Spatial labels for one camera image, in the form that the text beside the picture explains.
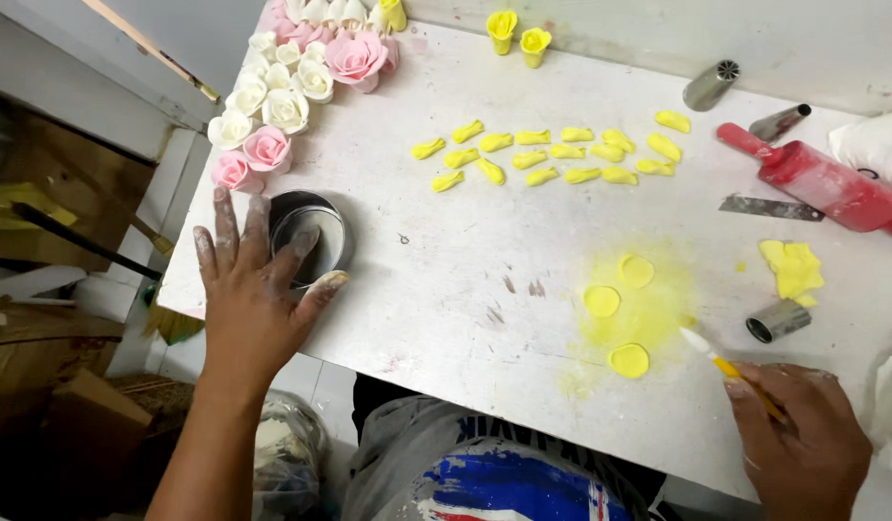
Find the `gray t-shirt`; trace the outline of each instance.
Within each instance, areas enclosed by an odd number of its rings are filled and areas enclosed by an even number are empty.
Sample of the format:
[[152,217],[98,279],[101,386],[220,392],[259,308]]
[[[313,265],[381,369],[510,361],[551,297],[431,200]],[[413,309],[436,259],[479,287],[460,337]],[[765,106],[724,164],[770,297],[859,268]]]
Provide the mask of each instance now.
[[429,396],[365,420],[343,521],[648,519],[606,455]]

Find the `hand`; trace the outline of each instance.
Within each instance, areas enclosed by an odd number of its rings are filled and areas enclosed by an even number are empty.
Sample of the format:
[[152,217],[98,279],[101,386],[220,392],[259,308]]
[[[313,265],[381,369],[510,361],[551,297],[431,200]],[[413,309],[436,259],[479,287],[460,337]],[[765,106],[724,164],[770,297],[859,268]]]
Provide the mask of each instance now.
[[269,261],[269,199],[249,200],[246,229],[237,236],[230,191],[214,188],[217,241],[195,227],[201,280],[208,296],[208,348],[199,388],[217,389],[238,399],[258,399],[298,352],[336,292],[349,280],[345,272],[325,274],[308,288],[301,304],[288,289],[301,262],[317,242],[314,226],[292,237]]
[[[837,378],[799,365],[734,365],[748,381],[727,378],[726,393],[745,449],[745,472],[768,519],[850,519],[873,447]],[[767,414],[752,385],[786,412],[791,425]]]

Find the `red rolling pin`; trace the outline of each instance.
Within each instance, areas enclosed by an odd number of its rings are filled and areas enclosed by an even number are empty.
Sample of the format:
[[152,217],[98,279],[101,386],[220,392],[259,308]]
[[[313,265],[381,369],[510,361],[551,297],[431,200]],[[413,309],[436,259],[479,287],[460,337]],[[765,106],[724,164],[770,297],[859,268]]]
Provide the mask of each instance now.
[[856,232],[892,233],[892,189],[832,160],[801,141],[772,148],[739,125],[724,123],[719,139],[764,163],[758,178],[816,207]]

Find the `yellow brush handle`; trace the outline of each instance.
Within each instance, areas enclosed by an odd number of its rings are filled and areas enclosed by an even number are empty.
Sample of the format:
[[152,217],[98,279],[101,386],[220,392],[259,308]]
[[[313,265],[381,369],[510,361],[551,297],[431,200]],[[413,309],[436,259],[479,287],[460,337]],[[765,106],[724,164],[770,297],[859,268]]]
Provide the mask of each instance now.
[[[722,372],[730,378],[742,378],[743,377],[741,375],[741,373],[739,372],[739,370],[736,369],[734,365],[723,360],[722,357],[716,357],[713,360],[713,363],[715,363],[716,367],[719,367],[719,369],[721,369]],[[784,413],[781,412],[777,408],[777,406],[774,404],[774,402],[771,401],[770,398],[765,396],[764,392],[762,392],[761,389],[759,389],[758,387],[755,387],[754,385],[752,385],[752,388],[754,389],[754,392],[758,393],[758,396],[761,398],[761,401],[764,402],[764,407],[767,408],[767,412],[770,415],[774,416],[778,422],[780,422],[781,424],[785,424],[787,422],[787,418],[786,418],[786,416],[784,416]]]

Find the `paint brush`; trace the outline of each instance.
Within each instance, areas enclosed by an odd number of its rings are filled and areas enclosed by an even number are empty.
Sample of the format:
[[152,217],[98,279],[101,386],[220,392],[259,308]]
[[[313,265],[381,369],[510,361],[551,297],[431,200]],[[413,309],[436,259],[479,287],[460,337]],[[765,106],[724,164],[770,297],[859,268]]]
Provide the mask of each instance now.
[[[693,331],[690,331],[689,329],[685,329],[683,327],[680,328],[680,332],[681,335],[686,338],[686,341],[694,347],[694,349],[709,357],[710,360],[712,360],[713,363],[716,364],[716,367],[718,367],[726,376],[730,378],[744,379],[744,376],[741,375],[739,370],[736,369],[734,365],[732,365],[731,363],[723,359],[723,357],[717,355],[715,351],[713,351],[713,348],[710,346],[710,342],[708,342],[706,338],[703,338]],[[764,402],[764,407],[767,408],[767,412],[770,415],[774,416],[778,422],[785,425],[787,423],[787,417],[784,416],[784,413],[777,408],[774,402],[771,401],[771,399],[768,398],[761,389],[754,385],[752,385],[752,388],[754,389],[754,392],[758,393],[758,396]]]

